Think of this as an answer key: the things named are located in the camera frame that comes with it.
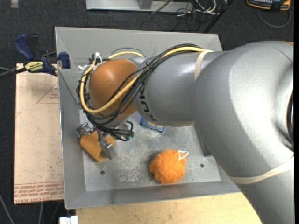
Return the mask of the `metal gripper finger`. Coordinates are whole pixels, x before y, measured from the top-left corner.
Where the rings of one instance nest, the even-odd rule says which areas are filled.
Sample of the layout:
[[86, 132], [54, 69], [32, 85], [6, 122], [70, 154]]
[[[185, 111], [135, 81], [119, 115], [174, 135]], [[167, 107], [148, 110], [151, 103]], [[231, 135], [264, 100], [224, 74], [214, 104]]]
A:
[[99, 143], [100, 147], [101, 147], [101, 152], [100, 155], [103, 158], [108, 158], [110, 160], [114, 159], [116, 157], [116, 152], [114, 150], [113, 144], [110, 142], [107, 142], [105, 140], [102, 140]]
[[79, 137], [82, 137], [84, 135], [91, 135], [95, 131], [95, 126], [89, 126], [89, 124], [85, 122], [80, 124], [76, 130], [79, 133]]

